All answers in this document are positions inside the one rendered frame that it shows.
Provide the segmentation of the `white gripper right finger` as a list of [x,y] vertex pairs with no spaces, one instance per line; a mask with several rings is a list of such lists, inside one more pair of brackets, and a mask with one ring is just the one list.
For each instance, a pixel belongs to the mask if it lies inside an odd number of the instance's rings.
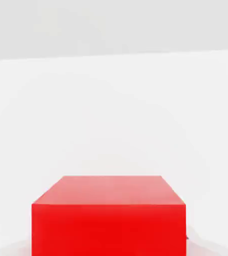
[[186,228],[186,235],[186,256],[213,256],[213,251],[207,247],[191,226]]

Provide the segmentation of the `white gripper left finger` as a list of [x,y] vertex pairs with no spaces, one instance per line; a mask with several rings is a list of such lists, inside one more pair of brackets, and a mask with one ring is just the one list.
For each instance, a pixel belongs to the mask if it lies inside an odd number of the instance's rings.
[[7,246],[4,256],[31,256],[31,241],[22,240]]

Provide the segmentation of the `small red cube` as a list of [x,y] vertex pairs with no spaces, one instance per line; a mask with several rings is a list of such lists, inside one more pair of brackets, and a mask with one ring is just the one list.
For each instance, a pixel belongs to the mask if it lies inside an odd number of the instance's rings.
[[186,256],[186,205],[161,176],[64,176],[31,218],[31,256]]

